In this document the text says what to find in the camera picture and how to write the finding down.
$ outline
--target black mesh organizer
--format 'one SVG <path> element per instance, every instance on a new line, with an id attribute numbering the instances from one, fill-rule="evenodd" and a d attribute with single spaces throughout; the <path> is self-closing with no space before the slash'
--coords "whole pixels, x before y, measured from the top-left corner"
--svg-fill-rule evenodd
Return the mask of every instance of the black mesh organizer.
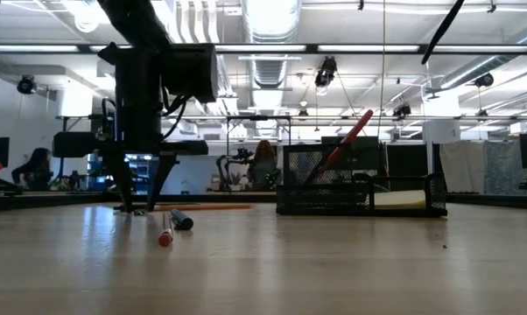
<path id="1" fill-rule="evenodd" d="M 339 163 L 324 172 L 320 167 L 336 149 Z M 438 174 L 416 177 L 425 187 L 425 209 L 375 210 L 377 179 L 355 173 L 351 150 L 340 144 L 298 144 L 284 147 L 284 184 L 278 186 L 277 213 L 289 215 L 404 216 L 446 215 L 444 179 Z M 381 178 L 385 183 L 394 178 Z"/>

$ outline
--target woman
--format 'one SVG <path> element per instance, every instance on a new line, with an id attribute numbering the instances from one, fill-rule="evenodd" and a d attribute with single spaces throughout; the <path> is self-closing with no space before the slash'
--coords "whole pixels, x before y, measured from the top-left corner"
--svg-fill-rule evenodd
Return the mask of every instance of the woman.
<path id="1" fill-rule="evenodd" d="M 20 185 L 20 175 L 24 175 L 26 186 L 31 190 L 48 190 L 52 178 L 50 170 L 51 152 L 45 148 L 37 148 L 32 153 L 30 161 L 12 171 L 12 181 Z"/>
<path id="2" fill-rule="evenodd" d="M 248 177 L 252 182 L 253 190 L 269 190 L 273 183 L 270 183 L 270 175 L 277 176 L 277 159 L 271 143 L 262 140 L 257 144 L 256 155 L 249 166 Z"/>

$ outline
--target mesh desk organizer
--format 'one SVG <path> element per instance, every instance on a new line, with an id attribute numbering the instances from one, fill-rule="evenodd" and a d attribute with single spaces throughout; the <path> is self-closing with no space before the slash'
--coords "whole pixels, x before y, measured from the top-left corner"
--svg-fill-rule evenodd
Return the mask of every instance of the mesh desk organizer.
<path id="1" fill-rule="evenodd" d="M 346 144 L 298 144 L 284 147 L 284 184 L 278 186 L 277 214 L 288 215 L 345 215 L 389 217 L 446 216 L 444 178 L 439 174 L 426 177 L 372 178 L 355 172 L 354 159 L 349 158 L 330 169 L 319 171 L 326 158 L 338 147 L 351 154 Z M 395 180 L 422 181 L 423 191 L 390 192 Z M 419 202 L 409 205 L 409 194 Z M 391 202 L 375 206 L 375 198 Z M 397 200 L 406 198 L 407 204 Z"/>

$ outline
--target ventilation duct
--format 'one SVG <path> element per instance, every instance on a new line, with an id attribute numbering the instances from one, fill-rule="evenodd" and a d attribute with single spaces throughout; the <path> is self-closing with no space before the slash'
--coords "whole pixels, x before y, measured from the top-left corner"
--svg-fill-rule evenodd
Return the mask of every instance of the ventilation duct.
<path id="1" fill-rule="evenodd" d="M 527 45 L 527 37 L 515 41 L 519 45 Z M 505 65 L 518 58 L 518 55 L 493 56 L 476 59 L 458 71 L 445 76 L 442 80 L 442 89 L 452 89 L 462 84 L 474 81 L 482 75 Z"/>
<path id="2" fill-rule="evenodd" d="M 515 43 L 518 45 L 527 45 L 527 29 L 519 32 L 516 36 L 510 39 L 510 43 Z M 483 56 L 469 62 L 460 69 L 450 73 L 442 78 L 437 78 L 432 80 L 432 88 L 426 88 L 425 92 L 439 92 L 441 90 L 448 90 L 457 88 L 463 84 L 474 81 L 475 79 L 481 77 L 482 75 L 501 67 L 512 60 L 518 58 L 519 55 L 499 55 L 493 57 Z M 398 98 L 408 100 L 414 95 L 417 95 L 420 88 L 409 87 L 407 88 Z"/>
<path id="3" fill-rule="evenodd" d="M 253 44 L 291 43 L 297 36 L 300 19 L 301 0 L 242 0 L 244 28 L 247 41 Z M 278 109 L 283 92 L 269 90 L 285 86 L 287 61 L 252 60 L 250 71 L 253 91 L 252 101 L 260 109 Z M 268 122 L 258 122 L 256 128 L 270 127 Z M 269 130 L 259 131 L 268 136 Z"/>

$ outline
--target red marker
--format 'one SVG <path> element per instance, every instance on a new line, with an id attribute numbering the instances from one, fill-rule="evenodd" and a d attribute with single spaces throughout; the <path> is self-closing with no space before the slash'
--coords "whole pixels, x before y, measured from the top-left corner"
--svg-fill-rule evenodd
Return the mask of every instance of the red marker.
<path id="1" fill-rule="evenodd" d="M 367 125 L 367 123 L 369 122 L 373 114 L 374 113 L 372 110 L 370 109 L 367 110 L 365 115 L 361 117 L 361 120 L 359 120 L 359 122 L 351 129 L 351 131 L 349 131 L 349 133 L 341 140 L 341 144 L 351 144 L 353 140 L 355 140 L 359 132 L 361 132 L 361 130 Z M 326 164 L 320 167 L 320 173 L 327 170 L 330 165 L 334 165 L 335 163 L 337 163 L 340 160 L 340 158 L 343 157 L 344 150 L 345 148 L 342 146 L 336 148 L 334 152 L 332 152 L 332 154 L 330 154 L 329 157 L 327 157 Z"/>
<path id="2" fill-rule="evenodd" d="M 158 245 L 162 247 L 168 247 L 174 240 L 172 231 L 172 223 L 170 223 L 170 216 L 168 213 L 162 213 L 162 232 L 158 237 Z"/>

